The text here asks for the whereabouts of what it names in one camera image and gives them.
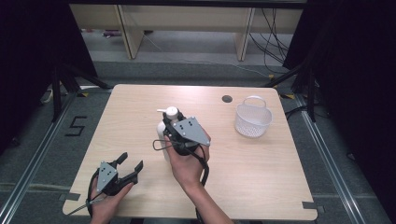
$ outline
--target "wooden table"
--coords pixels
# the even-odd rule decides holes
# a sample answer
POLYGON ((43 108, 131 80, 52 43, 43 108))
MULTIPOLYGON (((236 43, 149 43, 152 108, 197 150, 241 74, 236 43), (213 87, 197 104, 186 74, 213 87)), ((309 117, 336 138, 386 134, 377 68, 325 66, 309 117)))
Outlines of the wooden table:
MULTIPOLYGON (((85 203, 90 178, 100 161, 113 161, 121 153, 129 158, 118 166, 120 177, 144 161, 139 183, 120 205, 121 217, 195 218, 192 202, 173 178, 161 151, 152 148, 162 114, 156 110, 176 106, 188 118, 195 116, 212 138, 210 173, 205 188, 232 219, 314 220, 316 209, 304 209, 313 199, 297 154, 284 110, 274 89, 118 85, 97 126, 64 213, 85 203), (233 100, 224 103, 222 97, 233 100), (260 138, 246 138, 234 126, 235 108, 249 95, 259 95, 274 120, 260 138)), ((75 215, 87 216, 83 209, 75 215)))

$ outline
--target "floor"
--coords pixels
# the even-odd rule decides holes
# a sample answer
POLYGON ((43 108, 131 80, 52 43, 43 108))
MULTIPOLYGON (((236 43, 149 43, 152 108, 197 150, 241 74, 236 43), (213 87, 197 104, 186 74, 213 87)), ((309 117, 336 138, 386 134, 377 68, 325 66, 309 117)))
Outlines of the floor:
MULTIPOLYGON (((107 38, 102 36, 103 31, 93 30, 91 32, 83 31, 81 34, 86 41, 86 45, 92 56, 92 60, 99 66, 106 66, 106 63, 115 63, 115 66, 128 68, 129 65, 139 65, 143 63, 158 63, 161 64, 227 64, 230 65, 230 71, 233 70, 245 70, 252 74, 259 73, 265 77, 268 77, 268 72, 263 73, 259 71, 263 65, 270 66, 269 68, 281 66, 282 51, 271 36, 273 41, 272 45, 266 44, 264 38, 268 38, 269 35, 252 34, 253 38, 259 42, 264 49, 269 49, 273 55, 272 58, 269 56, 270 53, 264 53, 254 43, 252 38, 249 39, 247 45, 247 56, 243 62, 236 60, 236 52, 233 46, 233 36, 227 33, 210 33, 210 32, 164 32, 154 31, 153 33, 146 33, 146 36, 140 46, 137 57, 134 60, 130 60, 127 57, 125 47, 122 42, 122 38, 119 36, 113 36, 107 38)), ((292 35, 278 35, 278 39, 287 47, 290 44, 292 35)), ((286 70, 277 69, 274 71, 274 76, 280 76, 282 72, 286 70)), ((286 89, 282 89, 283 86, 279 85, 280 90, 288 92, 286 89)), ((79 111, 83 106, 106 106, 106 102, 103 98, 108 96, 94 95, 92 101, 84 103, 82 98, 77 98, 73 104, 71 104, 70 111, 79 111)), ((288 99, 281 99, 282 105, 285 111, 290 111, 293 108, 304 103, 304 96, 296 96, 296 99, 289 101, 288 99)), ((318 220, 316 223, 390 223, 385 212, 382 210, 381 205, 378 203, 376 197, 370 190, 370 186, 364 181, 364 177, 359 171, 359 168, 346 157, 347 148, 343 145, 339 145, 342 140, 337 135, 337 131, 326 117, 326 110, 319 108, 316 110, 319 119, 317 123, 311 123, 309 118, 304 115, 293 115, 289 119, 290 129, 293 133, 293 138, 299 153, 301 154, 301 160, 304 167, 305 175, 307 176, 308 184, 311 188, 313 197, 318 204, 318 220), (335 162, 326 162, 323 158, 330 158, 335 162), (337 178, 341 177, 341 183, 336 183, 337 178), (359 206, 354 208, 353 203, 358 203, 359 206)), ((37 110, 37 115, 42 118, 41 121, 32 120, 29 124, 30 128, 26 130, 26 134, 29 132, 35 132, 39 136, 44 136, 46 126, 49 126, 51 120, 51 109, 48 106, 44 106, 37 110)), ((94 126, 87 127, 87 131, 94 132, 94 126)), ((59 134, 64 134, 64 130, 57 131, 59 134)), ((25 168, 28 165, 30 159, 32 159, 39 147, 41 139, 29 139, 29 141, 23 142, 23 146, 28 150, 20 152, 19 150, 13 150, 7 152, 6 157, 0 158, 0 177, 2 184, 0 185, 0 202, 5 202, 10 191, 14 186, 18 185, 20 177, 23 172, 26 173, 25 168), (12 170, 15 175, 9 175, 7 169, 12 170)), ((60 143, 56 139, 51 143, 52 147, 61 148, 60 143)), ((62 207, 63 201, 58 200, 59 193, 64 196, 68 192, 69 183, 73 181, 73 176, 63 175, 63 172, 73 173, 75 170, 57 170, 55 167, 67 166, 68 162, 76 162, 82 158, 85 154, 84 151, 79 151, 78 147, 83 144, 89 144, 89 141, 83 143, 76 142, 71 144, 68 150, 73 153, 62 154, 63 159, 57 160, 60 156, 55 150, 49 152, 46 159, 38 163, 38 172, 33 174, 32 183, 27 183, 29 189, 28 194, 23 200, 20 201, 21 205, 17 211, 11 211, 11 215, 15 217, 11 220, 11 223, 46 223, 49 218, 59 220, 59 223, 87 223, 87 218, 74 220, 66 219, 60 220, 62 217, 62 211, 55 211, 48 213, 47 217, 44 216, 43 211, 40 209, 40 205, 43 208, 55 206, 62 207), (40 184, 46 184, 49 187, 43 190, 43 186, 40 184)), ((127 223, 126 220, 116 220, 115 223, 127 223)))

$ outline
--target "white plastic basket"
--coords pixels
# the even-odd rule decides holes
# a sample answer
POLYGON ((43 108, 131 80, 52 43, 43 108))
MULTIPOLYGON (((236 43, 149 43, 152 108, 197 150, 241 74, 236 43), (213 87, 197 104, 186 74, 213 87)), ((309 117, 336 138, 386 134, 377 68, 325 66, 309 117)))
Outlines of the white plastic basket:
POLYGON ((260 137, 273 120, 272 112, 260 96, 252 95, 236 106, 235 129, 247 137, 260 137), (260 100, 263 105, 250 105, 250 101, 260 100))

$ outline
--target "gray carpet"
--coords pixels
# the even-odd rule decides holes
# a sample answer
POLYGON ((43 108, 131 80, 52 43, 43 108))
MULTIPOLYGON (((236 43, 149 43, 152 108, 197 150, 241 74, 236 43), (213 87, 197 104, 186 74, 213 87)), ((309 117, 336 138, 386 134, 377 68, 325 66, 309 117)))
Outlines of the gray carpet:
MULTIPOLYGON (((218 64, 178 64, 178 63, 95 63, 99 77, 108 84, 167 84, 167 85, 203 85, 203 86, 245 86, 259 87, 269 79, 257 73, 248 72, 230 65, 218 64)), ((264 66, 244 66, 251 70, 268 74, 264 66)), ((281 67, 271 70, 285 72, 281 67)), ((85 80, 78 80, 81 85, 91 85, 85 80)), ((277 86, 279 93, 290 93, 292 78, 277 86)), ((87 97, 77 97, 69 108, 62 127, 50 145, 28 192, 17 210, 11 223, 88 223, 86 217, 67 217, 62 213, 64 201, 62 196, 68 192, 85 151, 91 141, 96 125, 103 113, 110 93, 91 92, 87 97), (75 116, 77 125, 85 126, 80 136, 66 136, 78 130, 69 128, 75 116)), ((292 99, 281 99, 285 111, 297 107, 292 99)), ((10 147, 0 157, 1 191, 3 202, 11 191, 29 160, 35 153, 47 128, 50 125, 51 104, 37 108, 36 112, 20 134, 21 145, 10 147)), ((325 107, 316 108, 319 115, 326 115, 325 107)), ((326 144, 332 151, 348 186, 359 203, 367 223, 390 223, 380 203, 373 194, 369 184, 361 174, 356 163, 346 157, 347 147, 338 135, 331 119, 317 116, 317 125, 326 144)), ((309 188, 318 207, 319 224, 350 223, 346 209, 330 179, 320 157, 315 142, 306 128, 300 112, 289 118, 289 125, 295 141, 309 188)), ((128 218, 115 218, 112 223, 129 223, 128 218)), ((263 223, 313 223, 313 222, 278 222, 263 223)))

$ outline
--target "white cap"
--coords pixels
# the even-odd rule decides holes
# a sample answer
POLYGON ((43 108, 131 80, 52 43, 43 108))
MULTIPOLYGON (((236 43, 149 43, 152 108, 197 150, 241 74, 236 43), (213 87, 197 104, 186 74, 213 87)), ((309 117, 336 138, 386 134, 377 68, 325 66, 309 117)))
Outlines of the white cap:
POLYGON ((169 106, 166 108, 166 117, 169 119, 177 119, 178 109, 174 106, 169 106))

